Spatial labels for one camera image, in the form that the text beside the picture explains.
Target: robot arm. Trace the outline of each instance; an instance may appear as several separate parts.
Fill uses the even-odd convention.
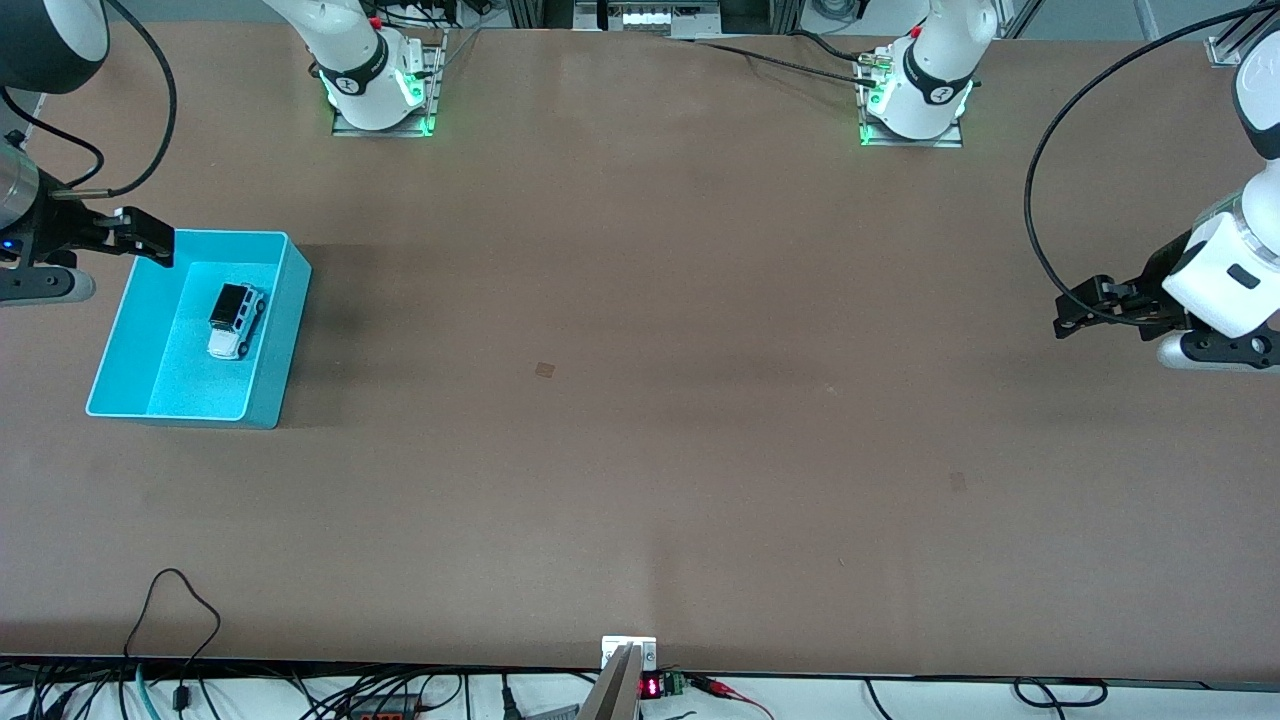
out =
[[[352,126],[388,128],[426,101],[422,44],[372,27],[358,0],[265,1],[306,41],[330,101]],[[0,86],[70,92],[97,72],[109,46],[102,0],[0,0]],[[19,141],[0,142],[0,306],[91,297],[93,281],[76,268],[77,250],[173,266],[172,227],[137,208],[104,215],[68,190]]]
[[[70,92],[88,81],[110,45],[102,0],[5,0],[0,8],[0,86]],[[137,208],[90,210],[19,147],[0,141],[0,306],[78,302],[93,279],[76,250],[138,255],[173,265],[173,228]]]
[[[1236,114],[1266,160],[1245,186],[1201,214],[1128,283],[1096,275],[1075,288],[1087,313],[1059,297],[1057,336],[1098,324],[1098,315],[1143,320],[1143,340],[1166,333],[1157,357],[1176,369],[1276,372],[1280,333],[1280,35],[1245,56],[1233,87]]]
[[[890,65],[873,73],[879,87],[867,111],[902,137],[938,137],[964,111],[997,24],[991,0],[929,0],[923,23],[876,50]]]
[[[302,36],[329,101],[352,126],[387,129],[425,104],[422,42],[375,29],[360,0],[264,1]]]

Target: toy car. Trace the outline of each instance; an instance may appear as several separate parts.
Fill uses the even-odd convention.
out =
[[[266,296],[251,284],[223,286],[209,316],[209,354],[219,360],[239,360],[248,355],[253,325],[266,310]]]

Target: cable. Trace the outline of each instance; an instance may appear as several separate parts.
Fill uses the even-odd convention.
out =
[[[1042,693],[1044,693],[1044,697],[1048,700],[1039,701],[1027,697],[1025,694],[1023,694],[1023,687],[1021,687],[1023,683],[1029,683],[1032,685],[1036,685],[1037,688],[1039,688]],[[1102,680],[1098,680],[1096,687],[1102,689],[1098,697],[1082,701],[1065,701],[1065,700],[1057,700],[1057,696],[1053,694],[1053,691],[1048,689],[1048,685],[1046,685],[1042,680],[1038,680],[1036,678],[1014,678],[1014,694],[1018,696],[1018,700],[1023,701],[1023,703],[1029,705],[1032,707],[1056,711],[1057,720],[1066,720],[1065,708],[1068,707],[1075,707],[1075,708],[1097,707],[1103,702],[1106,702],[1107,694],[1110,694],[1107,684],[1103,683]]]
[[[147,716],[151,720],[160,720],[160,714],[156,712],[156,706],[151,703],[151,694],[147,693],[147,684],[142,680],[142,664],[138,662],[133,669],[133,684],[138,688],[138,697],[142,698],[142,707],[147,711]]]
[[[742,50],[741,47],[730,47],[728,45],[718,45],[716,42],[695,42],[694,45],[699,47],[714,47],[717,50],[723,50],[726,53],[733,53],[736,55],[742,55],[744,58],[751,58],[764,63],[771,63],[782,68],[790,68],[801,73],[809,73],[819,77],[826,77],[831,79],[838,79],[841,82],[851,82],[854,85],[860,85],[863,87],[876,87],[876,82],[870,78],[859,78],[854,76],[842,76],[840,73],[832,73],[828,70],[820,70],[818,68],[810,68],[808,65],[800,65],[796,63],[790,63],[787,60],[780,60],[777,58],[769,58],[768,55],[760,55],[759,53],[753,53],[750,50]]]
[[[142,620],[147,616],[147,609],[151,607],[151,596],[155,594],[156,592],[156,583],[159,583],[160,578],[165,577],[166,574],[177,575],[178,579],[182,580],[182,584],[187,587],[187,593],[191,596],[191,598],[198,602],[201,606],[204,606],[204,609],[207,610],[209,614],[214,616],[212,632],[209,633],[209,637],[205,638],[205,642],[200,643],[200,647],[197,647],[196,651],[187,657],[186,662],[183,662],[183,667],[187,667],[188,665],[192,664],[192,661],[196,660],[196,656],[204,652],[204,650],[209,647],[209,643],[214,642],[214,638],[218,637],[218,632],[223,629],[223,616],[221,614],[218,612],[216,607],[210,605],[207,600],[205,600],[198,592],[196,592],[196,588],[192,587],[191,580],[187,579],[186,573],[183,573],[177,568],[165,568],[164,570],[160,570],[159,573],[155,574],[155,577],[151,578],[151,584],[147,587],[147,596],[142,601],[142,611],[138,612],[138,619],[133,621],[133,629],[129,630],[129,637],[124,639],[124,648],[120,651],[120,655],[125,660],[129,660],[129,646],[133,644],[133,638],[137,637],[138,629],[142,626]]]
[[[765,714],[769,717],[769,720],[776,720],[773,717],[773,712],[771,712],[768,707],[764,707],[759,702],[755,702],[754,700],[746,697],[745,694],[735,691],[726,683],[722,683],[719,680],[713,680],[707,675],[695,675],[691,673],[686,673],[685,678],[689,680],[690,687],[703,691],[704,693],[712,697],[718,697],[721,700],[732,700],[735,702],[742,702],[750,705],[751,707],[755,707],[760,712]]]
[[[893,716],[888,714],[888,710],[884,710],[884,706],[881,705],[879,696],[876,694],[876,685],[872,684],[872,679],[863,678],[863,682],[867,683],[867,692],[872,696],[872,705],[876,706],[876,712],[879,712],[881,717],[884,720],[893,720]]]
[[[200,694],[205,696],[205,705],[209,706],[209,714],[214,716],[214,720],[223,720],[223,716],[218,714],[218,707],[214,706],[214,698],[209,697],[209,688],[205,687],[205,676],[196,673],[196,682],[200,683]]]
[[[4,86],[0,86],[0,100],[4,100],[4,104],[9,108],[9,111],[13,113],[14,115],[18,115],[18,118],[22,119],[23,122],[29,123],[31,126],[37,127],[47,132],[49,135],[52,135],[54,137],[60,137],[67,142],[70,142],[72,145],[78,145],[84,150],[88,150],[93,155],[93,167],[90,168],[88,172],[86,172],[83,176],[67,183],[67,187],[76,187],[91,179],[93,176],[96,176],[99,172],[102,170],[102,165],[106,164],[106,156],[102,155],[102,151],[99,150],[97,146],[95,146],[92,142],[76,137],[69,132],[58,129],[54,126],[46,123],[45,120],[41,120],[40,118],[27,113],[26,110],[22,109],[20,105],[18,105],[14,101],[13,96],[9,95],[9,88]]]
[[[174,575],[177,575],[178,579],[182,580],[182,584],[186,585],[187,593],[192,597],[192,600],[195,600],[201,606],[204,606],[204,609],[207,610],[209,614],[214,616],[214,629],[205,638],[205,642],[200,643],[200,646],[196,647],[195,652],[192,652],[187,657],[187,661],[183,662],[182,667],[178,670],[178,687],[179,688],[184,688],[186,687],[186,680],[187,680],[187,669],[191,666],[192,662],[195,662],[196,656],[198,656],[201,652],[204,652],[204,650],[206,647],[209,647],[209,643],[214,642],[214,638],[218,637],[218,632],[223,629],[223,616],[221,616],[221,614],[218,612],[216,607],[214,607],[212,605],[210,605],[207,600],[205,600],[198,592],[196,592],[196,588],[192,587],[191,580],[187,579],[187,575],[182,570],[178,570],[177,568],[165,568],[164,570],[160,570],[159,573],[155,574],[155,577],[151,578],[151,584],[147,587],[147,596],[142,601],[142,611],[138,612],[138,619],[133,623],[133,628],[129,630],[129,637],[127,637],[124,639],[124,648],[120,651],[120,656],[123,657],[123,662],[128,662],[128,660],[129,660],[129,646],[133,643],[133,638],[137,637],[138,629],[142,626],[142,620],[146,619],[146,616],[147,616],[147,609],[151,607],[151,596],[156,591],[156,584],[160,582],[160,578],[163,578],[164,575],[170,574],[170,573],[174,574]],[[138,664],[138,666],[137,666],[137,669],[136,669],[134,673],[136,673],[136,676],[141,678],[141,673],[142,673],[142,665],[141,664]],[[147,696],[145,693],[145,688],[140,687],[140,691],[143,691],[143,696],[142,696],[143,700],[146,702],[150,702],[150,698],[147,698]],[[186,708],[182,707],[182,706],[178,706],[178,719],[179,720],[182,720],[183,710],[186,710]],[[154,708],[148,708],[147,712],[151,714],[152,711],[154,711]],[[122,714],[122,716],[123,716],[124,720],[128,720],[128,716],[124,715],[124,682],[123,682],[123,679],[120,680],[120,714]]]
[[[471,35],[467,36],[467,38],[462,41],[462,45],[460,45],[458,49],[454,50],[452,55],[449,55],[448,58],[444,59],[444,64],[440,65],[440,74],[442,76],[444,74],[444,69],[448,68],[449,65],[452,65],[453,60],[457,60],[458,56],[462,55],[462,51],[466,50],[467,46],[470,46],[471,44],[474,44],[477,37],[480,37],[480,33],[483,31],[484,31],[483,27],[476,26],[476,29],[472,31]]]
[[[151,49],[151,54],[155,55],[156,61],[160,64],[160,72],[164,73],[165,87],[169,90],[169,117],[165,120],[164,137],[160,140],[160,146],[156,149],[156,154],[151,158],[151,163],[142,170],[133,182],[114,190],[93,191],[92,197],[119,197],[122,195],[133,192],[142,183],[155,174],[156,168],[160,167],[160,161],[164,160],[165,152],[169,151],[169,143],[173,141],[173,129],[178,123],[178,83],[173,78],[173,68],[169,67],[169,60],[164,56],[164,51],[160,50],[160,45],[156,44],[147,28],[142,27],[138,18],[133,17],[120,0],[106,0],[106,4],[115,9],[116,13],[124,18],[124,22],[129,23],[134,31],[142,37],[142,41],[147,44]]]
[[[311,708],[315,710],[316,698],[311,697],[311,691],[307,689],[306,683],[303,683],[302,678],[298,676],[298,670],[291,665],[289,671],[293,673],[293,683],[289,684],[297,688],[298,692],[302,693],[302,697],[307,698],[307,705],[310,705]]]
[[[809,32],[806,29],[794,29],[794,31],[788,32],[787,35],[795,36],[795,37],[806,37],[806,38],[814,41],[815,44],[818,44],[818,47],[822,47],[822,50],[824,53],[827,53],[828,55],[840,58],[841,60],[845,60],[845,61],[849,61],[849,63],[856,63],[859,55],[865,55],[865,53],[845,53],[842,50],[838,50],[835,46],[832,46],[829,42],[827,42],[826,40],[823,40],[823,37],[820,35],[814,33],[814,32]]]
[[[433,678],[435,678],[435,675],[428,675],[426,680],[422,682],[422,687],[417,689],[417,706],[419,706],[417,710],[420,712],[431,712],[433,710],[439,710],[445,705],[449,705],[451,702],[457,700],[460,694],[462,694],[462,675],[460,674],[458,687],[453,688],[453,694],[451,694],[444,702],[439,702],[436,705],[422,705],[422,693],[426,692],[426,684],[430,683]]]
[[[1036,151],[1032,154],[1032,161],[1027,167],[1027,184],[1023,190],[1023,219],[1027,223],[1027,238],[1030,241],[1032,251],[1036,254],[1036,259],[1039,260],[1041,268],[1044,270],[1044,274],[1048,275],[1050,282],[1053,283],[1053,287],[1056,287],[1059,292],[1062,293],[1064,297],[1069,299],[1075,305],[1079,305],[1084,311],[1089,313],[1089,315],[1097,316],[1098,319],[1106,323],[1117,325],[1151,327],[1151,325],[1166,324],[1165,320],[1134,320],[1130,318],[1124,318],[1121,315],[1114,315],[1111,313],[1100,313],[1097,309],[1092,307],[1089,304],[1087,304],[1084,300],[1076,296],[1075,292],[1073,292],[1071,288],[1068,287],[1065,282],[1062,282],[1062,278],[1059,277],[1057,272],[1053,269],[1053,265],[1050,264],[1048,258],[1044,255],[1044,249],[1041,247],[1039,237],[1036,234],[1036,222],[1032,218],[1032,188],[1036,183],[1036,169],[1039,167],[1041,155],[1044,152],[1044,146],[1048,145],[1050,137],[1053,136],[1053,131],[1057,129],[1057,126],[1062,122],[1062,118],[1065,118],[1066,114],[1070,113],[1071,109],[1075,108],[1075,105],[1082,99],[1084,99],[1084,96],[1088,95],[1091,90],[1102,85],[1103,81],[1106,81],[1108,77],[1114,76],[1121,68],[1137,60],[1138,58],[1142,58],[1143,55],[1147,55],[1153,50],[1158,50],[1160,47],[1164,47],[1165,45],[1169,45],[1175,40],[1187,37],[1193,32],[1199,32],[1202,29],[1213,27],[1216,24],[1233,20],[1235,18],[1243,18],[1245,15],[1252,15],[1254,13],[1262,13],[1266,10],[1274,10],[1276,8],[1280,8],[1280,1],[1268,1],[1258,5],[1251,5],[1248,8],[1242,8],[1239,10],[1231,10],[1230,13],[1222,13],[1221,15],[1215,15],[1206,20],[1192,23],[1180,29],[1175,29],[1174,32],[1158,40],[1153,40],[1147,45],[1143,45],[1142,47],[1134,50],[1133,53],[1129,53],[1124,58],[1120,58],[1119,60],[1112,63],[1111,67],[1098,73],[1098,76],[1091,79],[1088,85],[1076,91],[1076,94],[1073,95],[1071,99],[1066,101],[1066,105],[1062,105],[1062,109],[1059,110],[1056,115],[1053,115],[1053,119],[1048,123],[1048,127],[1044,128],[1044,135],[1041,136],[1039,143],[1036,145]]]

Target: power cord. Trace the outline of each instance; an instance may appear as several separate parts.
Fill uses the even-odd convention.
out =
[[[867,683],[867,693],[872,696],[872,705],[876,706],[876,712],[879,712],[883,720],[893,720],[893,716],[890,715],[888,710],[884,710],[884,706],[881,703],[879,696],[876,694],[876,685],[872,684],[872,679],[863,678],[863,682]]]
[[[212,605],[210,605],[209,601],[204,598],[204,596],[201,596],[198,592],[196,592],[196,588],[192,587],[191,580],[187,578],[186,573],[183,573],[182,570],[179,570],[177,568],[165,568],[164,570],[160,570],[159,573],[155,574],[155,577],[151,578],[151,584],[147,587],[147,596],[142,601],[142,611],[138,612],[138,619],[133,623],[133,629],[129,630],[129,637],[127,637],[124,639],[124,648],[120,651],[120,656],[123,657],[124,662],[129,661],[129,646],[133,644],[133,639],[137,637],[138,629],[142,626],[142,620],[145,620],[146,616],[147,616],[147,609],[151,607],[151,597],[156,592],[156,584],[160,582],[160,578],[163,578],[163,577],[165,577],[168,574],[177,575],[178,579],[182,580],[182,584],[186,585],[187,593],[192,597],[192,600],[195,600],[196,602],[198,602],[214,618],[214,629],[205,638],[205,642],[200,643],[200,646],[195,650],[195,652],[192,652],[187,657],[187,661],[182,664],[182,670],[178,673],[178,687],[174,689],[174,703],[173,705],[174,705],[174,710],[178,712],[179,720],[182,720],[183,711],[191,703],[191,693],[186,688],[186,684],[184,684],[186,679],[187,679],[187,669],[191,666],[192,662],[195,662],[196,656],[198,656],[201,652],[204,652],[204,650],[206,647],[209,647],[209,643],[214,642],[214,638],[218,637],[218,632],[223,629],[223,616],[221,616],[221,614],[219,614],[218,609],[214,607]],[[137,667],[134,669],[134,680],[138,684],[138,692],[142,694],[143,707],[147,708],[147,715],[152,716],[151,720],[159,720],[159,717],[155,716],[155,708],[151,706],[151,700],[147,697],[146,688],[142,684],[142,665],[141,664],[138,664]],[[123,716],[124,720],[128,720],[128,715],[124,712],[124,679],[123,679],[123,676],[120,679],[120,714],[122,714],[122,716]]]
[[[831,79],[838,79],[841,82],[850,82],[852,85],[860,85],[863,87],[876,87],[876,81],[870,78],[859,78],[854,76],[842,76],[840,73],[832,73],[828,70],[822,70],[818,68],[810,68],[808,65],[801,65],[797,63],[791,63],[787,60],[780,60],[777,58],[769,58],[768,55],[760,55],[759,53],[753,53],[750,50],[742,50],[741,47],[730,47],[728,45],[719,45],[716,42],[695,42],[694,45],[699,47],[714,47],[717,50],[723,50],[726,53],[733,53],[735,55],[742,55],[744,58],[751,58],[754,60],[760,60],[763,63],[769,63],[772,65],[778,65],[782,68],[788,68],[801,73],[809,73],[813,76],[826,77]]]
[[[1032,684],[1032,685],[1036,685],[1037,688],[1039,688],[1039,692],[1044,693],[1044,698],[1046,700],[1043,700],[1043,701],[1032,700],[1032,698],[1027,697],[1025,694],[1023,694],[1023,684],[1024,683]],[[1107,701],[1107,696],[1110,694],[1110,689],[1107,688],[1107,684],[1103,683],[1102,680],[1098,680],[1097,682],[1097,688],[1100,688],[1102,691],[1098,694],[1098,697],[1089,698],[1089,700],[1083,700],[1083,701],[1065,701],[1065,700],[1059,700],[1057,696],[1053,694],[1053,691],[1048,689],[1048,685],[1044,684],[1042,680],[1038,680],[1036,678],[1014,678],[1014,694],[1018,696],[1018,700],[1023,701],[1025,705],[1029,705],[1032,707],[1038,707],[1041,710],[1053,710],[1053,711],[1056,711],[1057,712],[1057,720],[1066,720],[1066,710],[1065,708],[1068,708],[1068,707],[1075,707],[1075,708],[1097,707],[1097,706],[1102,705],[1103,702],[1106,702]]]
[[[794,36],[794,37],[805,37],[805,38],[809,38],[809,40],[814,41],[818,45],[818,47],[822,47],[822,50],[824,53],[827,53],[828,55],[832,55],[833,58],[840,58],[841,60],[845,60],[845,61],[849,61],[849,63],[856,63],[859,55],[867,55],[867,53],[845,53],[842,50],[837,50],[835,46],[832,46],[829,42],[827,42],[820,35],[818,35],[815,32],[809,32],[806,29],[794,29],[794,31],[788,32],[787,35]]]
[[[1175,40],[1187,37],[1188,35],[1192,35],[1194,32],[1199,32],[1202,29],[1207,29],[1216,24],[1221,24],[1228,20],[1234,20],[1236,18],[1244,18],[1254,13],[1265,13],[1276,9],[1280,9],[1280,1],[1268,1],[1268,3],[1260,3],[1256,5],[1249,5],[1239,10],[1231,10],[1230,13],[1222,13],[1221,15],[1215,15],[1212,18],[1201,20],[1198,23],[1192,23],[1187,27],[1175,29],[1174,32],[1158,40],[1143,45],[1142,47],[1134,50],[1133,53],[1129,53],[1124,58],[1120,58],[1119,60],[1112,63],[1111,67],[1098,73],[1098,76],[1091,79],[1088,85],[1076,91],[1076,94],[1073,95],[1071,99],[1066,101],[1066,105],[1062,105],[1062,109],[1059,110],[1056,115],[1053,115],[1053,119],[1048,123],[1048,127],[1044,128],[1044,135],[1041,136],[1039,143],[1036,145],[1036,151],[1032,154],[1032,161],[1027,167],[1027,184],[1023,190],[1023,219],[1027,223],[1027,238],[1030,241],[1032,251],[1036,254],[1036,259],[1039,260],[1041,268],[1044,270],[1044,274],[1048,275],[1050,282],[1053,283],[1053,287],[1056,287],[1057,291],[1061,292],[1064,297],[1066,297],[1075,305],[1079,305],[1084,311],[1089,313],[1089,316],[1096,315],[1102,322],[1116,325],[1149,327],[1149,325],[1166,324],[1165,320],[1134,320],[1130,318],[1124,318],[1121,315],[1112,315],[1110,313],[1100,314],[1097,309],[1094,309],[1092,305],[1089,305],[1088,302],[1082,300],[1078,295],[1075,295],[1075,292],[1073,292],[1071,288],[1068,287],[1065,282],[1062,282],[1062,278],[1059,277],[1057,272],[1053,269],[1053,265],[1050,264],[1048,258],[1044,255],[1044,249],[1041,247],[1039,237],[1036,234],[1036,220],[1032,218],[1032,188],[1036,183],[1036,169],[1039,167],[1041,155],[1044,154],[1044,146],[1048,145],[1048,140],[1053,137],[1053,131],[1057,129],[1057,126],[1061,124],[1064,118],[1066,118],[1066,114],[1070,113],[1071,109],[1075,108],[1076,104],[1079,104],[1080,100],[1083,100],[1084,96],[1089,94],[1089,91],[1102,85],[1103,81],[1114,76],[1116,72],[1119,72],[1129,63],[1133,63],[1134,60],[1142,58],[1143,55],[1147,55],[1153,50],[1158,50],[1165,45],[1169,45]]]
[[[520,707],[516,706],[516,696],[507,684],[507,674],[502,674],[502,720],[525,720]]]
[[[142,170],[142,174],[140,174],[136,179],[133,179],[133,182],[123,187],[109,188],[109,190],[77,191],[76,192],[77,197],[92,197],[92,199],[119,197],[122,195],[127,195],[137,190],[140,186],[142,186],[142,183],[147,182],[147,179],[150,179],[151,176],[155,174],[156,168],[160,167],[160,163],[164,160],[165,152],[169,151],[169,143],[173,142],[173,129],[174,126],[178,123],[178,83],[173,78],[173,68],[169,67],[169,60],[164,56],[164,51],[160,50],[160,45],[156,44],[154,37],[151,37],[151,33],[147,32],[147,28],[142,27],[142,23],[138,22],[138,18],[133,17],[133,13],[131,13],[128,8],[120,4],[120,0],[105,0],[105,1],[116,13],[119,13],[122,18],[124,18],[124,22],[129,23],[129,26],[133,27],[133,29],[138,33],[138,36],[142,37],[142,41],[146,42],[147,47],[151,49],[151,54],[155,55],[156,61],[160,64],[160,72],[164,73],[165,87],[169,91],[169,115],[165,119],[164,137],[160,138],[160,146],[156,149],[155,155],[151,158],[151,163],[146,167],[145,170]]]
[[[707,694],[709,694],[712,697],[718,697],[721,700],[731,700],[733,702],[742,702],[742,703],[750,705],[751,707],[755,707],[756,710],[759,710],[760,712],[763,712],[764,715],[767,715],[769,717],[769,720],[776,720],[773,717],[773,712],[771,712],[768,707],[764,707],[759,702],[756,702],[756,701],[746,697],[745,694],[735,691],[733,688],[728,687],[726,683],[722,683],[719,680],[713,680],[713,679],[710,679],[710,678],[708,678],[705,675],[691,675],[691,674],[687,674],[687,673],[685,674],[685,678],[689,680],[689,684],[691,687],[694,687],[696,689],[700,689],[700,691],[703,691],[704,693],[707,693]]]
[[[93,167],[90,168],[88,172],[86,172],[83,176],[67,183],[67,187],[76,187],[78,184],[82,184],[92,179],[93,176],[96,176],[99,172],[102,170],[102,165],[106,164],[106,156],[104,156],[102,151],[99,150],[97,146],[95,146],[92,142],[76,137],[69,132],[58,129],[54,126],[46,123],[45,120],[41,120],[40,118],[32,115],[31,113],[27,113],[26,110],[22,109],[20,105],[18,105],[18,102],[14,101],[13,96],[9,95],[9,88],[3,86],[0,86],[0,100],[4,100],[4,104],[5,106],[9,108],[9,111],[13,113],[14,115],[18,115],[20,120],[31,124],[32,127],[37,127],[47,132],[49,135],[52,135],[54,137],[60,137],[67,142],[70,142],[72,145],[78,145],[84,150],[88,150],[93,155]]]

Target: table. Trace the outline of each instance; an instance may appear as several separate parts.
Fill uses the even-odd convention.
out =
[[[334,140],[289,28],[155,32],[179,126],[128,200],[315,266],[282,428],[84,416],[127,261],[0,315],[0,651],[118,652],[174,565],[215,656],[590,666],[631,632],[710,669],[1280,679],[1275,380],[1055,341],[1025,242],[1030,149],[1128,46],[996,44],[929,151],[859,147],[835,82],[539,31],[477,40],[436,137]],[[164,119],[113,50],[47,113],[104,182]],[[1180,45],[1062,126],[1066,278],[1135,274],[1256,172],[1229,86]],[[154,611],[138,652],[207,633],[175,583]]]

